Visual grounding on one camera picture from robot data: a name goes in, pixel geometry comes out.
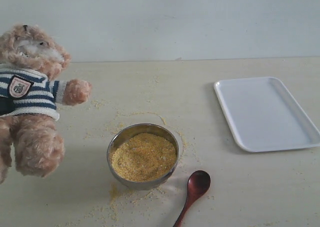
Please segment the dark red wooden spoon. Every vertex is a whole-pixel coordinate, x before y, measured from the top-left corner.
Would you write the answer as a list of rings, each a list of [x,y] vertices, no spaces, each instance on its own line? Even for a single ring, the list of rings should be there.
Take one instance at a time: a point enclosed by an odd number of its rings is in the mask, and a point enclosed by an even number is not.
[[[183,218],[188,209],[209,190],[210,186],[211,177],[206,171],[197,170],[190,175],[187,182],[185,204],[173,227],[180,227],[182,225]]]

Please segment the tan teddy bear striped sweater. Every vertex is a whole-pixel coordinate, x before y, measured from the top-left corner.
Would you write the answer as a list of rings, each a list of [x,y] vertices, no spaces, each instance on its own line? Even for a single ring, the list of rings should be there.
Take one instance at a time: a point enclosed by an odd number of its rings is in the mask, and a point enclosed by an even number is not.
[[[0,179],[12,165],[44,178],[62,162],[64,140],[55,126],[59,104],[88,101],[92,85],[59,80],[70,54],[38,26],[14,25],[0,37]]]

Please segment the steel bowl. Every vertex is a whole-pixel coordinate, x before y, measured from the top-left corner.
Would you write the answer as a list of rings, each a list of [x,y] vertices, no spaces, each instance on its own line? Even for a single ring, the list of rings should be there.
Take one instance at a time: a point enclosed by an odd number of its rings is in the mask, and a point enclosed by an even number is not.
[[[177,160],[174,166],[164,176],[155,180],[147,181],[147,182],[133,182],[120,177],[114,171],[111,164],[111,157],[112,157],[112,154],[117,150],[117,148],[120,147],[121,144],[125,143],[130,138],[142,133],[154,134],[170,141],[176,149]],[[170,132],[167,128],[161,125],[153,124],[153,123],[138,123],[122,129],[112,138],[106,151],[107,164],[113,177],[117,181],[119,181],[121,184],[125,185],[126,187],[132,190],[151,190],[165,183],[175,171],[178,165],[179,155],[180,155],[179,144],[176,137],[172,134],[172,132]]]

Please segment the yellow millet grain in bowl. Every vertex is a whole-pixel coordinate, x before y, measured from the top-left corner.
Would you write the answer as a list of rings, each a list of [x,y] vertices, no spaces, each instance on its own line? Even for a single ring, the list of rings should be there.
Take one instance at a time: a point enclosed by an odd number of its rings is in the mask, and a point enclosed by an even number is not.
[[[127,181],[149,182],[167,174],[177,157],[175,146],[164,137],[140,133],[116,149],[111,166]]]

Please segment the white plastic tray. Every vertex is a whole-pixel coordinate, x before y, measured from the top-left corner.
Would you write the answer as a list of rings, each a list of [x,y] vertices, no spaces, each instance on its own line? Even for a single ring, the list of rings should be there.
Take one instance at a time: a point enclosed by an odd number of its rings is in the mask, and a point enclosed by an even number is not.
[[[319,147],[320,132],[281,80],[219,80],[214,91],[236,144],[250,153]]]

